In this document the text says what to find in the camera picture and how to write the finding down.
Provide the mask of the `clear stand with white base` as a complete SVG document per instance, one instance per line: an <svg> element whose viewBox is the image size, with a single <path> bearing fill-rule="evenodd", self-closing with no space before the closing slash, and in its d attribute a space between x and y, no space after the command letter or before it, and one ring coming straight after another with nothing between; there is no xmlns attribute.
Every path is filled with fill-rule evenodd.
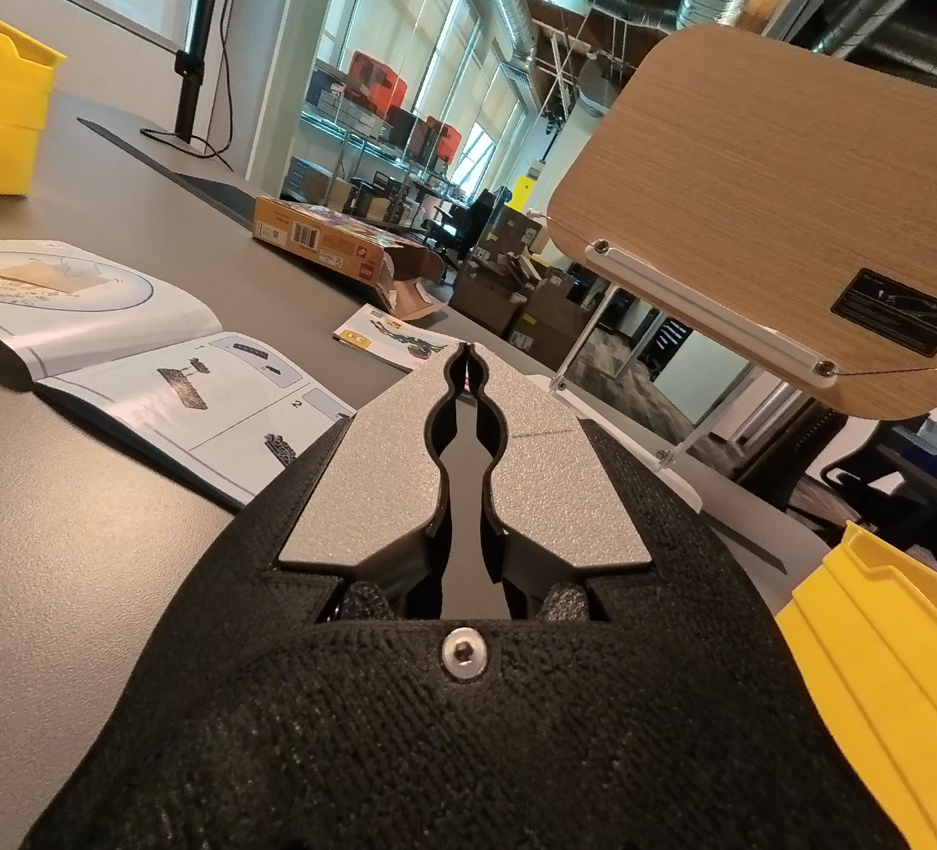
<svg viewBox="0 0 937 850"><path fill-rule="evenodd" d="M650 370L644 363L638 362L622 376L617 375L630 358L631 349L620 334L608 331L604 324L606 315L601 304L608 283L595 280L588 289L576 285L567 299L558 294L557 282L542 282L531 294L531 313L524 310L515 321L510 344L545 365L548 373L536 383L582 416L592 416L595 410L579 398L577 390L589 393L650 431L657 441L638 450L648 454L650 466L656 467L693 432L693 424L652 385Z"/></svg>

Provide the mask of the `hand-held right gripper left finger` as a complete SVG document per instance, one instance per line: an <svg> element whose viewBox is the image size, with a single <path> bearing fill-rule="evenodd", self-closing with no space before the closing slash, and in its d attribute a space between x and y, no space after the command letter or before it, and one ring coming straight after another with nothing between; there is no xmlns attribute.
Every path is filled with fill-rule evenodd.
<svg viewBox="0 0 937 850"><path fill-rule="evenodd" d="M467 345L446 345L357 411L280 561L309 568L445 568L451 496L442 454L458 432Z"/></svg>

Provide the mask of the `red equipment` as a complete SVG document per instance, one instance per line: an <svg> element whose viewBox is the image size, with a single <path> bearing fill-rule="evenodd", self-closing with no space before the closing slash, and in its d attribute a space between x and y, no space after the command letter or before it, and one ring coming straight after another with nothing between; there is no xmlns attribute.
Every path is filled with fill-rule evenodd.
<svg viewBox="0 0 937 850"><path fill-rule="evenodd" d="M428 116L426 121L428 137L425 147L428 157L431 160L441 159L447 165L452 165L462 142L461 133L439 118Z"/></svg>
<svg viewBox="0 0 937 850"><path fill-rule="evenodd" d="M361 51L353 53L346 72L349 101L387 120L403 106L406 93L406 82L388 65Z"/></svg>

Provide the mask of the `colourful lego set box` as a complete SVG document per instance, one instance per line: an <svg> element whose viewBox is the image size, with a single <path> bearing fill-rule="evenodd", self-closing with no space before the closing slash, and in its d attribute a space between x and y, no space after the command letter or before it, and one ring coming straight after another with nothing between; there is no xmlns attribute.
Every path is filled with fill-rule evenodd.
<svg viewBox="0 0 937 850"><path fill-rule="evenodd" d="M447 304L431 294L446 266L428 247L327 207L258 197L253 237L310 263L363 302L399 320Z"/></svg>

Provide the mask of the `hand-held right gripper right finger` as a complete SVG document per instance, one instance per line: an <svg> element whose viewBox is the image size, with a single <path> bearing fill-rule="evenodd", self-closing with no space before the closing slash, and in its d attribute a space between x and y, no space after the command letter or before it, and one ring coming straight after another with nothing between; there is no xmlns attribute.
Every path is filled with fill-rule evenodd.
<svg viewBox="0 0 937 850"><path fill-rule="evenodd" d="M584 423L494 352L468 345L476 436L490 455L482 547L497 583L560 583L650 566Z"/></svg>

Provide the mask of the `black office chair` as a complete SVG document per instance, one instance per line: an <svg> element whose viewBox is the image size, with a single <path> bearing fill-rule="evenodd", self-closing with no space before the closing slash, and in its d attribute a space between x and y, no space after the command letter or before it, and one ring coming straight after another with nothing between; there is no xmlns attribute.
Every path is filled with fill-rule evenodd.
<svg viewBox="0 0 937 850"><path fill-rule="evenodd" d="M430 221L424 245L431 244L449 261L448 252L455 255L455 266L460 266L477 245L486 224L497 205L498 195L483 189L468 207L456 205L450 211L440 211L439 221Z"/></svg>
<svg viewBox="0 0 937 850"><path fill-rule="evenodd" d="M848 481L871 486L893 472L908 487L935 500L936 423L931 417L879 423L862 447L826 466L820 477L842 492Z"/></svg>

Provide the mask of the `snake instruction booklet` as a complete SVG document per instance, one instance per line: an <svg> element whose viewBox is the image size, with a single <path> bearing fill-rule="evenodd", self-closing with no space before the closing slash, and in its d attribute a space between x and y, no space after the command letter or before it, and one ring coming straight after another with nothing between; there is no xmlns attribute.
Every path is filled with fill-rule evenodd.
<svg viewBox="0 0 937 850"><path fill-rule="evenodd" d="M52 240L2 240L2 344L39 392L233 509L355 410L193 295Z"/></svg>

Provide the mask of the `black pole stand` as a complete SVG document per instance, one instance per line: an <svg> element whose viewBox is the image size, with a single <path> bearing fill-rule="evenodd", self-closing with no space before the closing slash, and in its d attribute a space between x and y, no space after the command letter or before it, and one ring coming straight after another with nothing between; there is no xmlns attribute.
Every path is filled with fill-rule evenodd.
<svg viewBox="0 0 937 850"><path fill-rule="evenodd" d="M171 133L141 128L140 134L152 141L164 143L192 157L202 157L192 147L198 142L208 144L194 134L195 118L201 94L211 27L217 0L192 0L184 47L177 51L174 71L181 78L180 94Z"/></svg>

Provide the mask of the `yellow plastic bin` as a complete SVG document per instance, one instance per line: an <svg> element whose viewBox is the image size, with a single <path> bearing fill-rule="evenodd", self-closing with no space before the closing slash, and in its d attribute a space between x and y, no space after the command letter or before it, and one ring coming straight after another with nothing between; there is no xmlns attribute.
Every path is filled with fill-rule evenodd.
<svg viewBox="0 0 937 850"><path fill-rule="evenodd" d="M66 56L1 24L1 194L29 193L55 76Z"/></svg>
<svg viewBox="0 0 937 850"><path fill-rule="evenodd" d="M838 748L911 848L936 847L936 573L849 522L777 615Z"/></svg>

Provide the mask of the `wooden board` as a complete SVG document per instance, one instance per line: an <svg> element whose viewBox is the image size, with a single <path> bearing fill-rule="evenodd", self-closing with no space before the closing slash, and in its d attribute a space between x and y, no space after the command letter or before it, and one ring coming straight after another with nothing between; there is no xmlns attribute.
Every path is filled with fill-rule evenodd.
<svg viewBox="0 0 937 850"><path fill-rule="evenodd" d="M846 415L935 409L935 89L720 24L657 44L559 250Z"/></svg>

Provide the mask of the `pile of cardboard boxes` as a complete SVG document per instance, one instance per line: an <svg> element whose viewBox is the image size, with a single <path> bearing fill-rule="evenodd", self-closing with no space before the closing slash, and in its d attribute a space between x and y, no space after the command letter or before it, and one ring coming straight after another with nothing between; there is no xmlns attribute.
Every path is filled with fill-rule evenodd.
<svg viewBox="0 0 937 850"><path fill-rule="evenodd" d="M507 205L492 216L454 282L449 305L515 349L558 368L608 287L572 263L542 263L533 251L544 223Z"/></svg>

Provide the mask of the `spider instruction booklet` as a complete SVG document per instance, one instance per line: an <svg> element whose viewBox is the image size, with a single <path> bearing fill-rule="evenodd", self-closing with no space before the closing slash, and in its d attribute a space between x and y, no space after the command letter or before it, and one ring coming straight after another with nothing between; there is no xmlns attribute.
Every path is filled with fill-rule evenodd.
<svg viewBox="0 0 937 850"><path fill-rule="evenodd" d="M362 306L335 329L333 338L404 372L411 372L444 349L462 343L406 323L370 305Z"/></svg>

